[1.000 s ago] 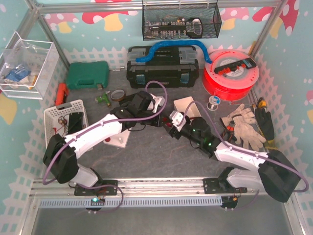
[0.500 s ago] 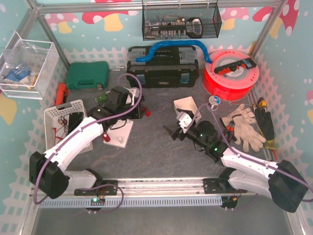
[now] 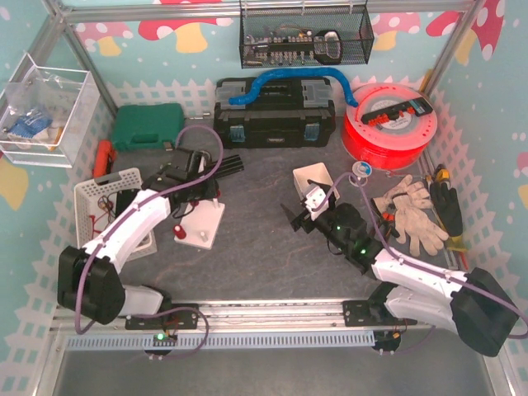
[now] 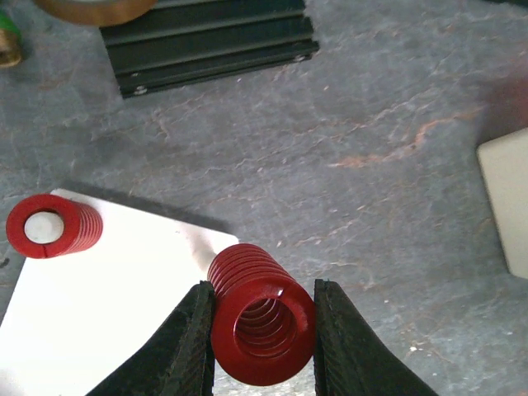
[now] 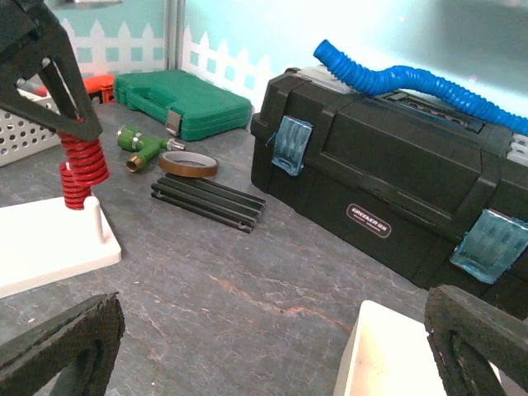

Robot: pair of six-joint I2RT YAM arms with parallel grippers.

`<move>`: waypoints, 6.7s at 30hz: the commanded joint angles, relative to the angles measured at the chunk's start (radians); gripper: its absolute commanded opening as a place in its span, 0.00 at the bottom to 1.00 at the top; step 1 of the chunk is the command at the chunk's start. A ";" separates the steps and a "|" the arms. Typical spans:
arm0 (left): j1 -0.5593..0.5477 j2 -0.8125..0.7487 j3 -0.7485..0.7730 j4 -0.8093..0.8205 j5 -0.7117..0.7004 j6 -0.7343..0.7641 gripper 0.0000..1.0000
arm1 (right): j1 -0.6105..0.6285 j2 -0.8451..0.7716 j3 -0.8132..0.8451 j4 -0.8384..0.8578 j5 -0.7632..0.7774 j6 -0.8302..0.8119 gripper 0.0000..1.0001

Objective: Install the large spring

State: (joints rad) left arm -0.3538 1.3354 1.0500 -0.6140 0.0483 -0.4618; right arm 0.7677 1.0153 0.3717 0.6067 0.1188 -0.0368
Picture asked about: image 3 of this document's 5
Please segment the white peg base plate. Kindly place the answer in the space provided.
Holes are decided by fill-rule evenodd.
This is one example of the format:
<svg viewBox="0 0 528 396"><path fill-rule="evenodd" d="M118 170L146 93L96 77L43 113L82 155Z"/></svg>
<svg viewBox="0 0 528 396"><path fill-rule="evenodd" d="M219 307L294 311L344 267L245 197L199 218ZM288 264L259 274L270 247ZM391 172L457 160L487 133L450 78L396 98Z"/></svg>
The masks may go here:
<svg viewBox="0 0 528 396"><path fill-rule="evenodd" d="M174 236L174 242L210 250L224 209L225 204L219 202L217 198L188 203L179 223L186 230L187 236L183 240L178 240Z"/></svg>

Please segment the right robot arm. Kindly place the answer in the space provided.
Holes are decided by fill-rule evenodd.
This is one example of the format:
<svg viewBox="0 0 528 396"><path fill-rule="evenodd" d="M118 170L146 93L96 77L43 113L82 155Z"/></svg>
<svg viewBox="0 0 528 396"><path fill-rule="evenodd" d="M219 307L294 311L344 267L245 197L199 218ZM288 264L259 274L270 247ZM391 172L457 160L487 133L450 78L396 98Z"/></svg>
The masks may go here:
<svg viewBox="0 0 528 396"><path fill-rule="evenodd" d="M477 353L495 357L519 315L497 280L482 268L470 272L433 266L385 247L370 236L348 203L319 214L283 209L293 230L318 230L363 275L380 281L380 305L395 318L450 330Z"/></svg>

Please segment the black aluminium extrusion profile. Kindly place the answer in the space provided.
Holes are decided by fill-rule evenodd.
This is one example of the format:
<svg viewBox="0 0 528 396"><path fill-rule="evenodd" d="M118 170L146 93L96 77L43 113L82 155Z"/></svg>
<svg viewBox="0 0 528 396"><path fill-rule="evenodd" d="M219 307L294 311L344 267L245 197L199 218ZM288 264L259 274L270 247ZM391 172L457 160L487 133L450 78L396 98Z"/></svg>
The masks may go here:
<svg viewBox="0 0 528 396"><path fill-rule="evenodd" d="M241 159L239 154L234 154L222 159L218 169L213 174L213 177L216 179L220 179L223 177L231 176L238 172L242 172L243 170L243 160Z"/></svg>

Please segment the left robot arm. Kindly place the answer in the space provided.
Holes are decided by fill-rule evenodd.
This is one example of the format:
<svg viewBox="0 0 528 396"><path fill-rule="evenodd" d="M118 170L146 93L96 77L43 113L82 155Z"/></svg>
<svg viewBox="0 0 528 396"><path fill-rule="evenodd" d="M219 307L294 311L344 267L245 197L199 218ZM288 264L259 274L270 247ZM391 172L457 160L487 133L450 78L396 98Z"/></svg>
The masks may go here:
<svg viewBox="0 0 528 396"><path fill-rule="evenodd" d="M74 312L77 333L86 331L82 318L108 324L119 316L162 315L167 294L152 286L123 285L121 270L139 243L181 204L216 196L219 165L203 151L176 149L172 161L144 181L109 226L81 247L60 253L57 300Z"/></svg>

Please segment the white spring box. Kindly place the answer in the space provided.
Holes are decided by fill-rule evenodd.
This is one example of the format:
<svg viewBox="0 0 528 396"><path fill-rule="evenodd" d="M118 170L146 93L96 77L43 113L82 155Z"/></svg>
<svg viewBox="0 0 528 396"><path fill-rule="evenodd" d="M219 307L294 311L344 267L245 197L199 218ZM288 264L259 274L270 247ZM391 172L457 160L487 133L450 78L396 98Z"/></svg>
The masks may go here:
<svg viewBox="0 0 528 396"><path fill-rule="evenodd" d="M294 185L299 195L300 201L304 198L304 190L309 182L331 186L333 180L324 163L315 163L305 167L298 167L293 170Z"/></svg>

